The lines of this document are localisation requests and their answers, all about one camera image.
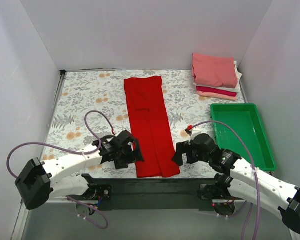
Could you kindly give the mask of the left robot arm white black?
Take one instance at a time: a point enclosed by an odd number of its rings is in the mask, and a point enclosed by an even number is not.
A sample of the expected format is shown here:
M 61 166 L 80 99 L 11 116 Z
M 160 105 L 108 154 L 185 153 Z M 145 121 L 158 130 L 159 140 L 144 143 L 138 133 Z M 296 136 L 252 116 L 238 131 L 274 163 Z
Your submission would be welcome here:
M 117 170 L 144 161 L 138 139 L 124 130 L 95 140 L 81 151 L 48 161 L 28 161 L 15 185 L 28 210 L 41 207 L 48 200 L 74 197 L 78 201 L 98 201 L 111 197 L 111 186 L 98 183 L 81 170 L 113 162 Z

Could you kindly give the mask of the red t shirt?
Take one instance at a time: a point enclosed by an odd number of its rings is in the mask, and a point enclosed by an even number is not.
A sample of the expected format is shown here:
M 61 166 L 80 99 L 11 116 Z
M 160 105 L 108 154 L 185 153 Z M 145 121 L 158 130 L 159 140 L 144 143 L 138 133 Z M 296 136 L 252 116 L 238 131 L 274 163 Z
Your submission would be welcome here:
M 173 162 L 175 154 L 167 115 L 162 78 L 128 78 L 124 91 L 132 135 L 138 139 L 144 161 L 138 161 L 138 178 L 179 175 L 180 167 Z

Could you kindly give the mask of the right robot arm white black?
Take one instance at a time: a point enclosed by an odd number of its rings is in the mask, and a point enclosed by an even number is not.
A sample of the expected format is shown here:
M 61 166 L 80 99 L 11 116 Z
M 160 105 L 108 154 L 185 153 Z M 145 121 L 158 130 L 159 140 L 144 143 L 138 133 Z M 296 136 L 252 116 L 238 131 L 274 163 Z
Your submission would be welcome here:
M 188 164 L 206 162 L 220 174 L 215 183 L 220 198 L 232 196 L 253 203 L 278 217 L 286 227 L 300 235 L 300 186 L 253 168 L 237 153 L 219 148 L 205 133 L 177 143 L 172 160 L 182 166 L 184 156 Z

